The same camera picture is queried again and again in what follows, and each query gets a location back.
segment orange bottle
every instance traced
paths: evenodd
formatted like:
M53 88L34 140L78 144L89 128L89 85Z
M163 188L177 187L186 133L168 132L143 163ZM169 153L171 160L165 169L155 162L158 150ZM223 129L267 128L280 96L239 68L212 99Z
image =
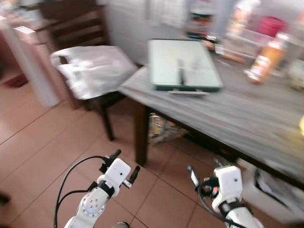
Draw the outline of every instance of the orange bottle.
M268 46L261 51L248 72L250 82L260 84L268 78L271 70L275 68L284 57L288 37L285 33L278 33L276 37L268 43Z

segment gray wooden table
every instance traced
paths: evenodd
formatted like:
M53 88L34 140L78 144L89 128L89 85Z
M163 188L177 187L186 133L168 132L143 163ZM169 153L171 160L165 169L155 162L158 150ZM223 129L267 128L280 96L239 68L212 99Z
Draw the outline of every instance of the gray wooden table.
M212 55L225 88L203 98L170 95L152 90L147 67L141 68L120 92L135 105L136 161L147 155L148 114L156 112L189 130L199 140L217 144L239 158L303 188L304 137L299 121L304 114L302 92L288 79L272 77L253 85L243 74L244 65Z

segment chair backrest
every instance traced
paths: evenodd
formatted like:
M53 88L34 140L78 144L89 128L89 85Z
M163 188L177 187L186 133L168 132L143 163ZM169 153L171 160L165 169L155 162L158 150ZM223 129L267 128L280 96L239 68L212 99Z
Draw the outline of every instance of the chair backrest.
M38 5L54 50L109 45L105 7L95 0L60 0Z

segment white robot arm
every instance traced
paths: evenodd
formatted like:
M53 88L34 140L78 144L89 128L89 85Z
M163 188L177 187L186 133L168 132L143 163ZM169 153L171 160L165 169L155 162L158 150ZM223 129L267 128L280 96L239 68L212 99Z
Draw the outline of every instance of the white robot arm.
M65 228L93 228L104 212L107 201L119 193L120 186L122 184L127 188L132 186L140 167L137 166L130 179L126 180L131 167L123 160L116 158L119 154L120 151L117 151L110 158L106 158L107 162L101 167L104 175L99 176L96 186L81 199L77 214L67 222Z
M202 183L191 166L188 166L195 191L199 194L205 209L216 218L224 221L227 228L264 228L253 216L250 208L241 203L243 189L241 171L236 166L222 166L214 170L214 177L205 178ZM209 209L204 198L212 199Z

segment red container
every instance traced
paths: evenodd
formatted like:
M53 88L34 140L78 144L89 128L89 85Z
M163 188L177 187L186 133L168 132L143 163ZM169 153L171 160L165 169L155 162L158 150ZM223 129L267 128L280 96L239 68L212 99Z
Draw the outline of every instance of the red container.
M284 27L285 22L279 18L263 17L260 20L258 32L271 37L276 37L276 34L279 31L282 31Z

